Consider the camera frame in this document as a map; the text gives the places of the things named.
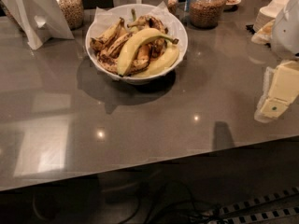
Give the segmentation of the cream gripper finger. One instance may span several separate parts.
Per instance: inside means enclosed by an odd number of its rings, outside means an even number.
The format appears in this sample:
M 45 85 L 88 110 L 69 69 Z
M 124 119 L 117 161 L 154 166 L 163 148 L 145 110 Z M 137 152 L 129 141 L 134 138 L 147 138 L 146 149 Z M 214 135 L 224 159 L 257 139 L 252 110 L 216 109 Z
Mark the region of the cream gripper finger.
M 280 70 L 267 67 L 263 76 L 263 95 L 254 113 L 254 119 L 268 123 L 278 119 L 288 108 L 290 102 L 283 94 L 283 77 Z

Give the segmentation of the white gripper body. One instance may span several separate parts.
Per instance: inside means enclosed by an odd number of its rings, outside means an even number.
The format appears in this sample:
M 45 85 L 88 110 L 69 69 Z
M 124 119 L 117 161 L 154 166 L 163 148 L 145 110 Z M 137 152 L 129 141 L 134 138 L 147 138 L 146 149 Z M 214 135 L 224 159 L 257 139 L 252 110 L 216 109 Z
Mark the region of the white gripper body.
M 268 96 L 287 105 L 299 95 L 299 62 L 283 60 L 275 69 Z

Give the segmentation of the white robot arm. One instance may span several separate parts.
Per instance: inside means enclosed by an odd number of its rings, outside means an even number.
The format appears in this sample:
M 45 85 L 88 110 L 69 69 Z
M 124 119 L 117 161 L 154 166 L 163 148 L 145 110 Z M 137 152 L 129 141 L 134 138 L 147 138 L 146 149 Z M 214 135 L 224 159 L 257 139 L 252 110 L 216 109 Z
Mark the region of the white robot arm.
M 280 58 L 263 76 L 263 95 L 254 118 L 262 123 L 278 119 L 299 95 L 299 0 L 289 0 L 272 22 L 270 49 Z

